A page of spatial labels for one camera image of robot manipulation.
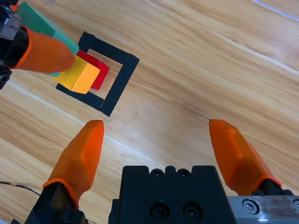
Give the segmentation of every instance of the wood grain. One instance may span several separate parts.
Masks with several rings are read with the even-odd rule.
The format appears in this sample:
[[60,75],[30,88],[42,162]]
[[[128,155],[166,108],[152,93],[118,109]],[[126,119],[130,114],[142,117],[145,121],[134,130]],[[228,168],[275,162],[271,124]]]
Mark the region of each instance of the wood grain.
[[260,0],[260,2],[299,19],[299,3],[297,0]]
[[[80,208],[92,222],[106,224],[123,166],[217,166],[208,133],[209,119],[216,118],[238,127],[285,187],[299,193],[295,21],[245,0],[33,4],[75,41],[87,31],[140,63],[110,118],[57,91],[48,76],[14,71],[0,92],[0,180],[41,191],[84,123],[103,119],[103,155]],[[254,25],[257,20],[263,22]],[[271,36],[274,28],[284,36]],[[93,91],[103,97],[120,65],[98,57],[111,68],[103,89]],[[37,197],[0,188],[0,219],[23,222]]]

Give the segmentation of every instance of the black tape square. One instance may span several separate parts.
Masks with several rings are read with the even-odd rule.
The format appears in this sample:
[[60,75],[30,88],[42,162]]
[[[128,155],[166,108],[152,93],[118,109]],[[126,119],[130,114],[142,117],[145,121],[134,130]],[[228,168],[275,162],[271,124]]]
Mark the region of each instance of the black tape square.
[[121,63],[122,68],[120,72],[118,73],[105,99],[102,99],[91,92],[88,92],[87,94],[72,92],[60,84],[56,86],[56,89],[77,100],[80,100],[81,102],[110,117],[119,98],[121,97],[122,92],[126,88],[128,81],[136,69],[139,59],[132,54],[110,45],[109,43],[97,39],[94,35],[87,32],[83,33],[78,46],[79,49],[84,52],[88,52],[89,49],[92,49],[118,63]]

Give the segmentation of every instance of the teal block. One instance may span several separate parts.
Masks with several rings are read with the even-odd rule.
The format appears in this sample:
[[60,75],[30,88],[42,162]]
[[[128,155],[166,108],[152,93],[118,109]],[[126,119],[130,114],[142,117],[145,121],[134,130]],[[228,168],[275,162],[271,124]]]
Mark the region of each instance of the teal block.
[[46,74],[48,76],[58,77],[60,72],[52,73],[52,74]]
[[30,4],[22,3],[16,13],[24,20],[24,25],[29,29],[43,33],[61,40],[73,55],[79,51],[79,46],[54,22],[33,8]]

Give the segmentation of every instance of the block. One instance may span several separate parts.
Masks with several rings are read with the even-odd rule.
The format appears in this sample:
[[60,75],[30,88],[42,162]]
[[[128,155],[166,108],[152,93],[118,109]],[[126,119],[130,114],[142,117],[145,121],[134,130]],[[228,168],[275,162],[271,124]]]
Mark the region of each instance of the block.
[[107,73],[109,72],[109,67],[99,59],[89,55],[88,53],[85,53],[82,50],[79,50],[77,56],[84,59],[85,61],[87,61],[88,63],[92,64],[93,66],[97,67],[100,70],[97,78],[95,79],[94,83],[91,86],[92,89],[99,90],[103,84],[103,81]]
[[75,64],[70,69],[61,72],[58,77],[53,77],[53,79],[73,92],[86,94],[99,72],[98,68],[79,56],[75,56]]
[[20,4],[16,13],[24,20],[24,26],[38,33],[55,37],[61,40],[71,50],[73,55],[79,51],[78,45],[54,22],[24,2]]

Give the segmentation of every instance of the black wire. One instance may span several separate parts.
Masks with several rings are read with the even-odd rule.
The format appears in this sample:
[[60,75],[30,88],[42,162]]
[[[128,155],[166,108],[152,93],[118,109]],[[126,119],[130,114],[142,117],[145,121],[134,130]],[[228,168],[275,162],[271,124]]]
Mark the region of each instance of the black wire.
[[0,181],[0,184],[6,184],[6,185],[10,185],[10,186],[14,186],[14,187],[18,187],[18,188],[23,188],[23,189],[26,189],[26,190],[30,190],[32,191],[33,193],[37,194],[37,195],[41,195],[39,193],[37,193],[35,190],[29,188],[29,187],[26,187],[24,185],[20,185],[20,184],[17,184],[17,183],[11,183],[11,182],[5,182],[5,181]]

